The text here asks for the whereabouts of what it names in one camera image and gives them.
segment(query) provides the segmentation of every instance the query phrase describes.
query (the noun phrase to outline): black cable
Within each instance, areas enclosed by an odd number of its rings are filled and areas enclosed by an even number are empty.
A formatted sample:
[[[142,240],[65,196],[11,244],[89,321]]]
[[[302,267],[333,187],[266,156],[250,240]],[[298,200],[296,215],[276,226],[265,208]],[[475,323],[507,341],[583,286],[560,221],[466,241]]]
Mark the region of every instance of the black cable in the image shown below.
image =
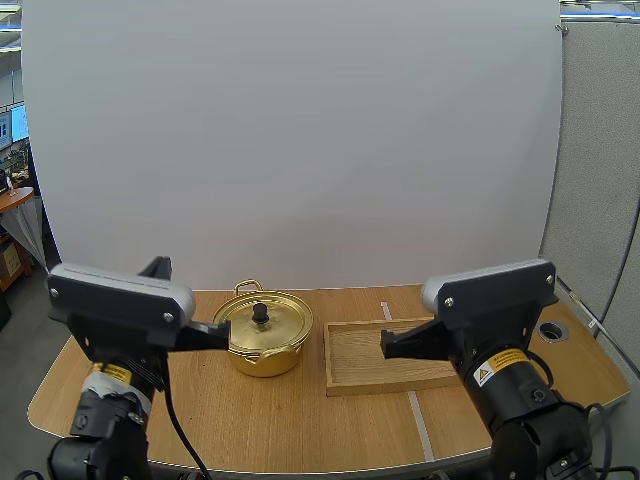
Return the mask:
[[[591,309],[584,304],[582,299],[580,299],[575,294],[575,292],[573,290],[571,290],[569,288],[569,286],[562,280],[562,278],[560,278],[559,276],[556,276],[556,280],[558,281],[560,286],[564,289],[564,291],[569,294],[569,297],[571,298],[571,300],[573,300],[573,302],[576,303],[576,305],[578,305],[581,309],[584,309],[587,312],[587,316],[590,316],[592,319],[598,320],[598,318],[594,315],[594,313],[591,311]],[[607,340],[609,340],[609,342],[611,343],[613,348],[616,350],[616,352],[618,352],[620,354],[620,356],[622,357],[622,359],[627,363],[627,365],[631,369],[631,372],[635,375],[635,377],[638,380],[640,380],[640,369],[638,369],[636,364],[633,363],[633,360],[631,360],[631,358],[629,358],[629,356],[624,352],[622,347],[611,336],[611,334],[609,332],[607,332],[607,329],[604,328],[604,326],[602,325],[602,323],[599,320],[598,320],[598,323],[596,324],[596,327],[598,328],[598,330],[596,332],[596,335],[594,335],[594,337],[597,338],[597,336],[598,336],[597,334],[602,332],[602,334],[607,338]]]
[[[184,434],[184,431],[180,426],[180,422],[178,422],[178,417],[176,417],[176,412],[173,409],[173,400],[171,398],[171,377],[169,376],[169,360],[167,352],[163,352],[163,354],[160,355],[160,368],[162,380],[164,381],[164,397],[167,404],[167,412],[169,412],[169,418],[171,419],[171,424],[173,425],[173,428],[175,428],[178,437],[180,437],[180,440],[182,440],[183,445],[185,446],[191,457],[195,460],[198,468],[200,468],[200,471],[202,472],[202,475],[204,475],[204,478],[206,480],[213,480],[204,462],[200,459],[195,449],[191,446],[191,443],[189,443],[189,439],[187,439],[187,436]]]
[[[24,472],[20,472],[16,476],[16,480],[24,480],[31,475],[34,475],[37,480],[44,480],[44,477],[39,472],[34,472],[33,470],[25,470]]]
[[[601,468],[596,468],[596,472],[601,472]],[[636,467],[632,467],[631,465],[621,465],[619,467],[611,467],[609,469],[609,473],[611,472],[629,472],[633,474],[633,480],[640,480],[640,474],[638,474],[638,469]]]
[[[638,202],[636,203],[636,211],[633,217],[633,228],[631,228],[631,232],[629,233],[629,238],[627,239],[627,245],[624,249],[624,255],[622,255],[622,261],[620,262],[620,268],[618,269],[618,273],[616,275],[616,281],[613,284],[613,288],[611,289],[611,294],[609,295],[609,298],[607,299],[607,303],[605,304],[600,323],[604,323],[605,319],[607,318],[607,313],[609,313],[609,307],[611,307],[611,304],[613,303],[613,297],[615,297],[616,290],[618,290],[618,285],[620,285],[620,279],[622,278],[622,274],[624,273],[624,267],[627,264],[627,259],[629,258],[629,252],[631,252],[633,237],[635,236],[636,230],[638,229],[638,218],[640,218],[640,197],[638,197]]]
[[[540,365],[540,368],[542,368],[545,375],[547,376],[547,385],[549,386],[549,388],[553,387],[553,373],[551,373],[551,369],[549,368],[549,365],[547,365],[547,362],[545,362],[541,357],[538,356],[538,354],[533,353],[531,350],[527,350],[524,353],[527,355],[527,357],[529,357],[530,360],[533,360],[538,365]]]
[[[602,421],[602,428],[604,429],[604,461],[602,462],[602,468],[598,468],[596,470],[600,472],[598,480],[605,480],[607,475],[609,475],[609,472],[612,470],[611,454],[613,453],[613,439],[611,436],[611,425],[609,424],[609,415],[607,415],[607,411],[599,403],[592,403],[585,408],[584,411],[587,418],[589,417],[589,412],[593,408],[598,410],[600,420]]]

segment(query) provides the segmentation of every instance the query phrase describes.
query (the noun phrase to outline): pot lid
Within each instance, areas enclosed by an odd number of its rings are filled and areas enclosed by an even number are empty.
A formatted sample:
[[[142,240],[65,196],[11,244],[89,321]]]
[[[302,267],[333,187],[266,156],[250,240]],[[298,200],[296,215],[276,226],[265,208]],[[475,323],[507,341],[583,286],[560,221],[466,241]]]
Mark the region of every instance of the pot lid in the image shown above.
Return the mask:
[[[238,294],[242,285],[255,284],[259,290]],[[256,281],[236,287],[236,296],[222,305],[213,321],[231,321],[229,350],[260,354],[265,350],[298,346],[309,335],[313,316],[298,297],[284,292],[264,291]]]

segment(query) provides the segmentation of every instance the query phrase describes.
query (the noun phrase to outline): screw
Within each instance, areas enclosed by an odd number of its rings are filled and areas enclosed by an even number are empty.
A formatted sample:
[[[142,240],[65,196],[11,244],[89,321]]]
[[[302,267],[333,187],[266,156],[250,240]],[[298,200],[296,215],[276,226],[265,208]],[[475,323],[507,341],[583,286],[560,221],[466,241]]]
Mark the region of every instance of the screw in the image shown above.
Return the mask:
[[[76,418],[76,428],[82,430],[89,423],[89,417],[86,415],[78,415]]]
[[[133,412],[129,412],[127,414],[127,417],[129,417],[133,422],[137,423],[138,425],[144,425],[144,418],[142,418],[140,415],[136,415]]]
[[[542,390],[533,390],[531,392],[531,398],[533,398],[533,401],[536,403],[543,403],[547,399],[547,396]]]

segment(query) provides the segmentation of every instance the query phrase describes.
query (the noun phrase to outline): wooden table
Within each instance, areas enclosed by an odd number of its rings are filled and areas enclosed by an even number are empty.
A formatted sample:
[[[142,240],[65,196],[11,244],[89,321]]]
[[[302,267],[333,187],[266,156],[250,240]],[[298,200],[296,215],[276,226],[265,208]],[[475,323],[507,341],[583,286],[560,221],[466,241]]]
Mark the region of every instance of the wooden table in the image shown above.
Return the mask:
[[[420,286],[291,293],[309,304],[315,323],[300,364],[290,372],[258,379],[233,369],[226,352],[170,355],[177,415],[210,468],[302,473],[419,466],[431,454],[437,460],[490,445],[461,386],[415,392],[413,409],[412,393],[407,392],[325,396],[324,323],[382,319],[381,302],[388,304],[395,319],[428,316]],[[195,319],[208,321],[232,295],[196,292]],[[541,319],[559,320],[570,330],[569,339],[556,344],[534,333],[531,344],[553,370],[556,386],[567,399],[583,405],[611,404],[629,392],[620,371],[566,306],[548,307]],[[70,339],[29,406],[31,423],[67,435],[90,369]],[[425,445],[423,425],[428,433]],[[149,459],[194,465],[171,427],[161,394],[156,395],[147,433]]]
[[[0,195],[0,213],[5,213],[12,208],[22,205],[33,197],[33,187],[21,187],[8,190]]]

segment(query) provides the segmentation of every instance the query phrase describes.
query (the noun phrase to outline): warning label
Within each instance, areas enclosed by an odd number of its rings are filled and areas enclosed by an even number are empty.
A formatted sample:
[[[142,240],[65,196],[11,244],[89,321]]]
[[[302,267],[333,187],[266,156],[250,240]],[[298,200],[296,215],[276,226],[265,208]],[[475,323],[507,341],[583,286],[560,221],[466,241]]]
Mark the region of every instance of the warning label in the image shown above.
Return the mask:
[[[120,380],[121,382],[131,384],[131,372],[126,368],[119,367],[118,365],[108,364],[104,370],[102,370],[102,363],[93,364],[94,372],[106,373],[110,377]]]
[[[495,354],[489,360],[480,365],[473,373],[473,378],[476,379],[479,386],[483,386],[491,379],[491,377],[503,368],[517,362],[526,361],[528,361],[528,358],[522,350],[518,348],[510,348]]]

